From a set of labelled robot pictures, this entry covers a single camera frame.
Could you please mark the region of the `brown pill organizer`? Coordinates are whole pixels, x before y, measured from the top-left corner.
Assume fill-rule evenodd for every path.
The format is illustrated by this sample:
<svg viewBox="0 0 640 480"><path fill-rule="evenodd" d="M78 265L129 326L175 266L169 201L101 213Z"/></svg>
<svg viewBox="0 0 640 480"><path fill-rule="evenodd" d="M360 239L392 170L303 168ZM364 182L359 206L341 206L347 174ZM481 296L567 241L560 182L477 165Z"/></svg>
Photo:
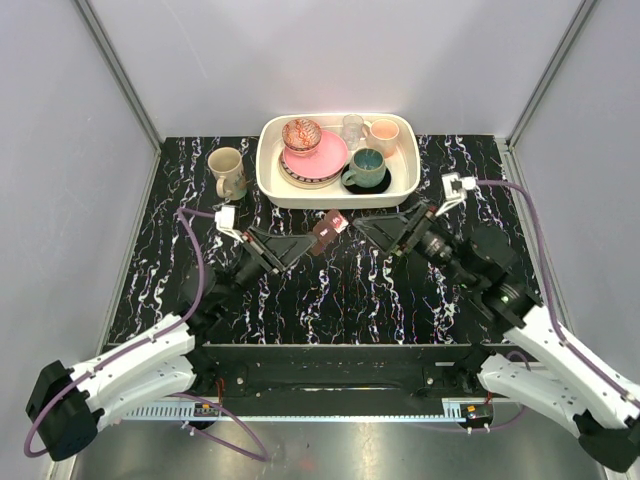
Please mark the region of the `brown pill organizer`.
<svg viewBox="0 0 640 480"><path fill-rule="evenodd" d="M314 256L322 254L348 225L349 222L338 210L329 210L313 228L312 233L317 242L311 248L311 254Z"/></svg>

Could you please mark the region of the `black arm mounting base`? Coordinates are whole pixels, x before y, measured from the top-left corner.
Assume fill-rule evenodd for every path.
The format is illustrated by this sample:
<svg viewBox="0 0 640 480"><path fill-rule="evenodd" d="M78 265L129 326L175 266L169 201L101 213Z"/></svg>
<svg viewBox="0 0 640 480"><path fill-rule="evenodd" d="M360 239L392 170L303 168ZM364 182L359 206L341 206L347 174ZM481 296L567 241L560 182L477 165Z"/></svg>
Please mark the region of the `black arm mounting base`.
<svg viewBox="0 0 640 480"><path fill-rule="evenodd" d="M203 378L203 392L216 380L223 397L257 393L363 391L425 394L434 389L477 395L472 376L491 355L505 353L497 345L209 345L188 358Z"/></svg>

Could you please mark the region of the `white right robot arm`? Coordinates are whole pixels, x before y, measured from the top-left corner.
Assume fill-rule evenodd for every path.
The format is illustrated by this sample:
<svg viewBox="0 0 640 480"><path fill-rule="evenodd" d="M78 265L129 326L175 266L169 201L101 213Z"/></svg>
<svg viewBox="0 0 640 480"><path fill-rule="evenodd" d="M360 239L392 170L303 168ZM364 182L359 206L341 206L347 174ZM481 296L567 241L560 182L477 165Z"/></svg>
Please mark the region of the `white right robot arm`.
<svg viewBox="0 0 640 480"><path fill-rule="evenodd" d="M454 368L457 390L514 400L565 428L602 466L628 471L639 458L638 384L553 320L551 303L513 274L517 255L500 229L481 226L459 239L435 211L418 204L403 213L358 218L354 226L385 254L415 252L441 269L465 290L481 320L550 373L517 367L478 347Z"/></svg>

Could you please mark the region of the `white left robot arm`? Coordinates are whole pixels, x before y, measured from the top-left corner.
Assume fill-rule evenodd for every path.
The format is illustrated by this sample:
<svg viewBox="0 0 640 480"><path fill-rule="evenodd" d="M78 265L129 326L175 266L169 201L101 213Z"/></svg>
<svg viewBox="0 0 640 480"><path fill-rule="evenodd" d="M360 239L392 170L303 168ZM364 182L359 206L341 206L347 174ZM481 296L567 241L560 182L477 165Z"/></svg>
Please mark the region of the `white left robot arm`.
<svg viewBox="0 0 640 480"><path fill-rule="evenodd" d="M194 249L196 264L177 312L92 359L71 367L56 360L41 369L25 408L32 423L26 456L66 460L139 407L214 388L216 372L199 361L227 306L263 276L286 272L317 242L310 233L272 235L254 227L237 237L240 256L227 270L206 265L201 249Z"/></svg>

